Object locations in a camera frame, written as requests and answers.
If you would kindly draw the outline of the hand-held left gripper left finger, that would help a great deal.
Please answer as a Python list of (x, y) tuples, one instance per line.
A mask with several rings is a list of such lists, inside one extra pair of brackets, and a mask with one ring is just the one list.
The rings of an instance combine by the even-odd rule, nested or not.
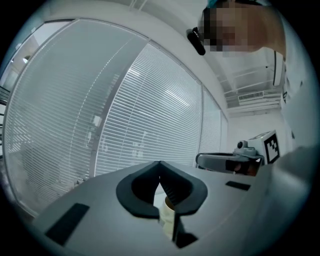
[(118, 201), (118, 183), (148, 162), (90, 178), (47, 206), (32, 222), (46, 234), (75, 204), (88, 207), (63, 246), (44, 240), (68, 256), (173, 256), (179, 248), (165, 235), (156, 219), (138, 218)]

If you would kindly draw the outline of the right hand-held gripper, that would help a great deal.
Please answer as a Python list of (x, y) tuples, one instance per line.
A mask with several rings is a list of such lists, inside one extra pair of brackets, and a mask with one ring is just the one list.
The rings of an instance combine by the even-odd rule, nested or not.
[[(247, 141), (249, 147), (255, 148), (258, 155), (264, 158), (264, 164), (273, 164), (280, 157), (280, 149), (275, 130), (261, 133)], [(199, 168), (231, 173), (240, 170), (242, 163), (248, 163), (250, 159), (235, 153), (199, 153), (195, 162)]]

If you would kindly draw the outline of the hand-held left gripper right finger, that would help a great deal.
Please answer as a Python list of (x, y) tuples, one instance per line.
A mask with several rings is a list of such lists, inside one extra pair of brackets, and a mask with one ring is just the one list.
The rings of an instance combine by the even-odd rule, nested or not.
[(259, 204), (251, 176), (159, 162), (160, 182), (173, 204), (173, 234), (159, 255), (253, 256)]

